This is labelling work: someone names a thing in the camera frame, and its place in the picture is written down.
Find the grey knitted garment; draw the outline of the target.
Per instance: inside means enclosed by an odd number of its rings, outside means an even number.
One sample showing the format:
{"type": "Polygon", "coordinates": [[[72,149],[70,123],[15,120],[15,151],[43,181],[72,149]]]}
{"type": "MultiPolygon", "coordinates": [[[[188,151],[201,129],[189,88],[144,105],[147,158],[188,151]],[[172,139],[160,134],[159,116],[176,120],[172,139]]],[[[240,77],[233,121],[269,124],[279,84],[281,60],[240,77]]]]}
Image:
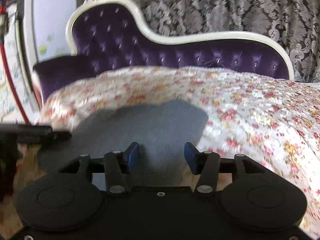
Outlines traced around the grey knitted garment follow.
{"type": "Polygon", "coordinates": [[[183,100],[99,110],[71,131],[71,139],[41,150],[37,159],[39,167],[50,172],[81,154],[101,158],[137,142],[140,157],[132,176],[135,185],[189,186],[192,175],[184,145],[198,144],[207,121],[207,113],[183,100]]]}

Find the purple velvet cushion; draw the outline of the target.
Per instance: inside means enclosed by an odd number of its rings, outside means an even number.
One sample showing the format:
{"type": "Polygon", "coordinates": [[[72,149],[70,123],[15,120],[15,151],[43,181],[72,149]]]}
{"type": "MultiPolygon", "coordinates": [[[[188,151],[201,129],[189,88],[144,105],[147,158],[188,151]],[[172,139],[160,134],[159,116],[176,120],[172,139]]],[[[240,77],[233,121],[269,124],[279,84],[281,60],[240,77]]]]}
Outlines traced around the purple velvet cushion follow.
{"type": "Polygon", "coordinates": [[[95,77],[101,73],[99,64],[88,56],[60,56],[33,66],[42,92],[43,101],[49,96],[77,80],[95,77]]]}

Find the red hoop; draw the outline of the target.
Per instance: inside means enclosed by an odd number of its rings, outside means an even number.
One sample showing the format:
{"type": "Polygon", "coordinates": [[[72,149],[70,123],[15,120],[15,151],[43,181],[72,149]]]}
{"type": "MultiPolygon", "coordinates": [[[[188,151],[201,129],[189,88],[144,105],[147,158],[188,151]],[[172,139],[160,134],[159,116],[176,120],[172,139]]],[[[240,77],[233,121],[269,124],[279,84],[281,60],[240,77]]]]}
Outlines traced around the red hoop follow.
{"type": "Polygon", "coordinates": [[[32,122],[20,37],[18,0],[1,0],[1,122],[32,122]]]}

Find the floral bed sheet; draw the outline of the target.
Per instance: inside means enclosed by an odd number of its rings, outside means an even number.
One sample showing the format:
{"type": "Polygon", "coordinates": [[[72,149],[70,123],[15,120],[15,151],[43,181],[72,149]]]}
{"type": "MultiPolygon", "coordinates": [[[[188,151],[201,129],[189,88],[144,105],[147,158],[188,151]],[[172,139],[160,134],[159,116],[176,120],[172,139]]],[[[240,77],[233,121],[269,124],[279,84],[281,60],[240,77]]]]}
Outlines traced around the floral bed sheet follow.
{"type": "Polygon", "coordinates": [[[308,201],[301,229],[319,237],[319,84],[230,70],[158,67],[107,71],[50,95],[40,123],[76,131],[98,110],[181,99],[208,121],[201,150],[247,154],[298,186],[308,201]]]}

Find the purple tufted sofa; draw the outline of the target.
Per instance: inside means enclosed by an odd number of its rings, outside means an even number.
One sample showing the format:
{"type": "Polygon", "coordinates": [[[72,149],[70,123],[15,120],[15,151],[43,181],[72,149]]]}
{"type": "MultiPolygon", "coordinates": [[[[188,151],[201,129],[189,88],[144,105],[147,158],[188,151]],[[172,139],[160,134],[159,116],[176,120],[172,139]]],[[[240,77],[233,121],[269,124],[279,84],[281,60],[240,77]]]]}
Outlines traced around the purple tufted sofa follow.
{"type": "Polygon", "coordinates": [[[202,67],[294,78],[289,55],[269,37],[247,31],[158,35],[133,0],[85,1],[68,20],[65,36],[71,51],[65,56],[88,56],[101,73],[136,66],[202,67]]]}

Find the brown damask curtain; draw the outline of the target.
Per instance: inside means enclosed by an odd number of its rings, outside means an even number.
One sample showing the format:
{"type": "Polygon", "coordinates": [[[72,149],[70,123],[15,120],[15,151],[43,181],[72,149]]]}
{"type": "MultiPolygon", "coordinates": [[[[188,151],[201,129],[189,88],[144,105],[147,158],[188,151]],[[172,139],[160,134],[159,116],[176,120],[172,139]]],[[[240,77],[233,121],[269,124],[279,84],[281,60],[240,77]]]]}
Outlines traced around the brown damask curtain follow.
{"type": "Polygon", "coordinates": [[[319,0],[133,0],[164,36],[251,31],[279,43],[295,79],[319,81],[319,0]]]}

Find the white oval mirror frame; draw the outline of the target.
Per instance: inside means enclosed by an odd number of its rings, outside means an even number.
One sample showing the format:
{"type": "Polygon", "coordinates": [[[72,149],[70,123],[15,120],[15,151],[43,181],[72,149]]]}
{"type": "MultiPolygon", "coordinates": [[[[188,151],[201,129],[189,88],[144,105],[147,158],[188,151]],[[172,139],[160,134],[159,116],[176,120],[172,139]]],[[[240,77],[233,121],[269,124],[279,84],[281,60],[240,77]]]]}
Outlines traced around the white oval mirror frame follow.
{"type": "Polygon", "coordinates": [[[15,31],[19,62],[31,109],[39,111],[42,106],[42,98],[36,87],[36,81],[33,79],[33,66],[38,62],[35,44],[33,0],[17,0],[15,31]]]}

